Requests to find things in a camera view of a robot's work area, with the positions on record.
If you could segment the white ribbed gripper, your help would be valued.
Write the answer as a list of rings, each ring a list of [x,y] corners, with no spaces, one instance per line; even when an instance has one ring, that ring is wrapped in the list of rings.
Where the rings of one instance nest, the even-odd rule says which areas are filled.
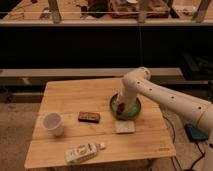
[[[135,100],[136,100],[135,96],[127,96],[124,93],[119,93],[117,95],[116,102],[115,102],[116,110],[119,104],[124,103],[125,104],[125,109],[123,111],[124,113],[126,110],[129,110],[133,106],[133,104],[135,103]]]

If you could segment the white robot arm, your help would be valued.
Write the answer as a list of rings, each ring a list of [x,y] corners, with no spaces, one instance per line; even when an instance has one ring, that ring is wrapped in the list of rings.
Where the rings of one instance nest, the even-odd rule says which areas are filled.
[[[171,90],[150,81],[151,73],[140,67],[126,73],[123,87],[117,95],[116,114],[123,115],[141,94],[161,104],[209,134],[202,171],[213,171],[213,103]]]

